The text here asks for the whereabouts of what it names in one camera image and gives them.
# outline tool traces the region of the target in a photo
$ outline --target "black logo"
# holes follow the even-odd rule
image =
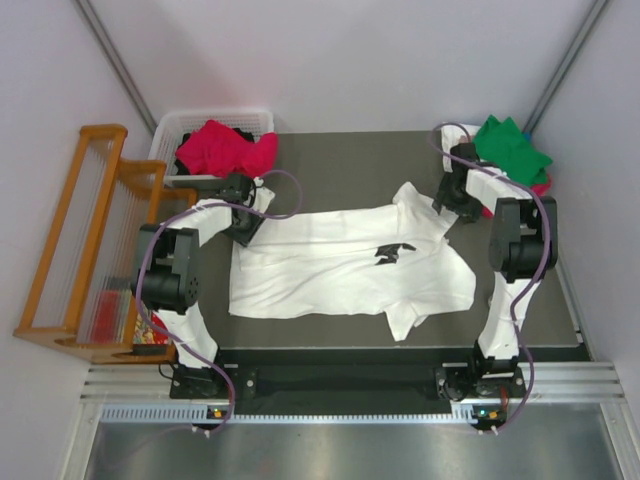
[[[386,265],[387,263],[398,263],[398,258],[400,258],[400,254],[398,253],[400,249],[403,250],[411,250],[412,252],[416,251],[416,247],[413,245],[409,245],[408,243],[392,243],[390,245],[382,245],[378,247],[378,251],[376,252],[376,257],[386,257],[378,260],[376,265]]]

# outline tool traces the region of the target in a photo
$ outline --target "metal floor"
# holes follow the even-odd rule
[[[101,424],[86,480],[622,480],[597,405],[531,405],[498,437],[446,425],[229,425],[210,440],[167,425]]]

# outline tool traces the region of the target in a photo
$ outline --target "metal frame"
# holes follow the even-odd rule
[[[571,71],[576,58],[578,58],[578,55],[584,49],[587,40],[593,33],[598,21],[602,18],[610,3],[611,0],[593,1],[591,8],[589,8],[589,11],[587,12],[584,20],[582,20],[580,27],[578,27],[578,31],[571,40],[571,43],[569,43],[569,47],[562,55],[560,63],[558,63],[558,66],[542,91],[542,95],[536,102],[535,107],[533,107],[533,111],[529,115],[523,131],[532,133],[536,129],[540,120],[549,109],[549,105],[553,101],[560,86]]]
[[[625,480],[640,478],[640,437],[631,417],[620,381],[611,363],[607,362],[538,362],[536,384],[529,400],[541,404],[599,404],[611,437],[615,455]],[[525,379],[528,366],[522,367]],[[171,382],[158,375],[155,365],[105,365],[89,369],[81,394],[74,433],[60,478],[83,479],[91,448],[100,421],[113,423],[114,411],[125,412],[126,423],[148,423],[144,410],[191,410],[225,407],[224,400],[172,400],[169,398]],[[232,419],[235,423],[468,423],[471,402],[454,405],[451,415],[396,415],[396,416],[262,416],[243,415]],[[155,423],[175,424],[166,414]]]
[[[104,52],[107,61],[113,68],[116,73],[118,80],[120,81],[122,87],[127,93],[131,104],[138,112],[138,115],[144,122],[147,130],[153,136],[158,127],[157,122],[153,118],[151,114],[151,110],[149,106],[145,102],[140,90],[136,86],[133,77],[127,70],[127,67],[118,52],[118,49],[115,47],[109,33],[107,32],[104,24],[100,20],[99,15],[95,11],[93,5],[90,0],[71,0],[73,4],[78,9],[80,15],[83,20],[87,24],[87,27],[91,31],[94,36],[96,42],[100,46],[100,49]],[[551,78],[547,82],[544,90],[538,101],[535,104],[527,122],[524,126],[525,132],[533,132],[542,116],[546,113],[549,105],[551,104],[555,94],[557,93],[560,85],[564,82],[567,77],[569,71],[573,67],[573,64],[580,54],[580,52],[584,49],[584,46],[589,39],[590,35],[593,33],[595,26],[598,21],[602,18],[606,7],[610,4],[611,0],[594,0],[589,11],[585,15],[585,18],[581,22],[578,27],[577,32],[575,33],[571,43],[569,44],[567,50],[563,53],[558,66],[554,70]]]
[[[89,31],[93,35],[93,38],[95,38],[98,46],[104,53],[107,62],[109,63],[109,65],[111,65],[111,68],[113,68],[113,71],[118,77],[118,81],[129,97],[131,105],[136,109],[136,112],[138,112],[140,119],[153,137],[153,134],[156,132],[156,128],[158,128],[158,123],[153,118],[149,106],[142,97],[142,94],[136,86],[133,77],[129,73],[129,70],[127,70],[122,57],[120,57],[118,49],[113,44],[109,33],[104,27],[102,20],[100,20],[97,12],[93,8],[93,5],[89,0],[71,1],[75,5],[78,13],[84,20],[87,27],[89,28]]]

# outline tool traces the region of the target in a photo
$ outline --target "wooden frame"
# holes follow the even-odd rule
[[[191,206],[197,200],[197,192],[195,190],[167,190],[164,188],[163,177],[166,169],[164,162],[153,160],[131,161],[122,158],[121,152],[126,136],[127,130],[121,125],[85,126],[80,130],[80,139],[69,168],[69,174],[58,201],[51,229],[47,235],[45,247],[20,324],[15,329],[14,335],[94,363],[160,363],[172,361],[175,358],[174,345],[169,345],[164,355],[143,357],[131,355],[137,319],[133,298],[129,300],[121,342],[95,344],[81,343],[77,339],[116,184],[120,182],[135,197],[148,200],[147,223],[156,222],[158,209],[162,201],[184,199],[187,205]],[[107,149],[106,146],[103,147],[101,145],[97,148],[99,154],[105,159],[104,174],[62,325],[53,327],[33,326],[60,235],[65,220],[67,220],[73,192],[78,184],[83,161],[88,148],[90,146],[96,148],[95,144],[92,143],[96,140],[108,140],[111,148]],[[125,254],[131,257],[131,260],[127,259],[125,263],[133,261],[133,252],[125,252]]]

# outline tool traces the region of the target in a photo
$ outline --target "gray table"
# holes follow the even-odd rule
[[[303,212],[372,208],[391,202],[411,181],[433,196],[442,177],[441,158],[425,132],[366,132],[280,135],[277,167],[300,180]],[[295,205],[296,191],[285,177],[269,178],[276,192],[270,212]],[[225,348],[471,346],[487,319],[493,271],[487,248],[491,222],[456,223],[447,237],[477,276],[476,298],[466,312],[429,317],[406,341],[395,343],[385,315],[307,315],[294,319],[251,319],[229,315],[231,243],[216,236],[203,249],[200,308],[207,328]],[[533,346],[574,346],[577,339],[560,283],[549,272],[529,307],[523,329]]]

